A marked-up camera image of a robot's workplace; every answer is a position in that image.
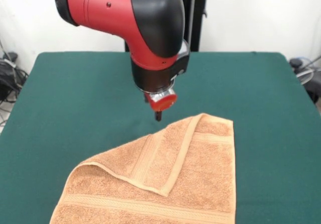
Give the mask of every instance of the green tablecloth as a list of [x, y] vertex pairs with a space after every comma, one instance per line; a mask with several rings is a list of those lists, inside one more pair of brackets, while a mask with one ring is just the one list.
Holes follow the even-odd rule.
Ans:
[[48, 223], [80, 161], [209, 113], [234, 121], [237, 223], [320, 223], [321, 118], [282, 55], [193, 53], [175, 90], [158, 123], [127, 53], [41, 54], [0, 137], [0, 222]]

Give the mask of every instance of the metal pole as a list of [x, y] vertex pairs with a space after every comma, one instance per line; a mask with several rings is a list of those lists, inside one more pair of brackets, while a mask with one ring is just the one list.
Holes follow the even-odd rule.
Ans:
[[195, 0], [191, 0], [190, 22], [189, 22], [189, 37], [188, 37], [188, 44], [189, 44], [189, 45], [191, 45], [191, 41], [192, 41], [194, 9], [195, 9]]

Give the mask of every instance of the black cable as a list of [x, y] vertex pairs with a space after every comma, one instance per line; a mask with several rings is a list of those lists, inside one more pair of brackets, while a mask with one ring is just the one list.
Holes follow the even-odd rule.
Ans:
[[6, 122], [7, 122], [7, 120], [2, 121], [2, 122], [0, 123], [0, 126], [3, 125], [3, 124], [5, 124]]
[[302, 66], [301, 69], [302, 69], [302, 68], [305, 68], [305, 67], [309, 67], [310, 65], [318, 62], [320, 59], [321, 59], [321, 56], [318, 56], [315, 60], [309, 62], [309, 63], [308, 63], [307, 65], [305, 65], [305, 66]]
[[4, 109], [4, 108], [2, 108], [2, 107], [0, 107], [0, 110], [3, 111], [3, 112], [11, 113], [11, 111], [9, 111], [9, 110], [7, 110], [7, 109]]

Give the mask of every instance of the cable bundle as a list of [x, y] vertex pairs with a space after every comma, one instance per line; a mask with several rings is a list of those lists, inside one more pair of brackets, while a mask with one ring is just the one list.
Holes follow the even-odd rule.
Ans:
[[[25, 84], [28, 74], [18, 68], [15, 61], [18, 57], [16, 53], [7, 53], [0, 40], [0, 49], [3, 51], [3, 57], [0, 57], [0, 106], [3, 102], [14, 103]], [[7, 120], [2, 118], [0, 126], [6, 123]]]

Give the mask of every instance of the red gripper cap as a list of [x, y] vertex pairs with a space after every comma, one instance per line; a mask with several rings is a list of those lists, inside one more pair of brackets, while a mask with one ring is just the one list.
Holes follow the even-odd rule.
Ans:
[[154, 111], [164, 111], [168, 108], [170, 108], [177, 100], [177, 95], [176, 94], [168, 94], [164, 97], [160, 98], [152, 98], [149, 94], [145, 94], [151, 108]]

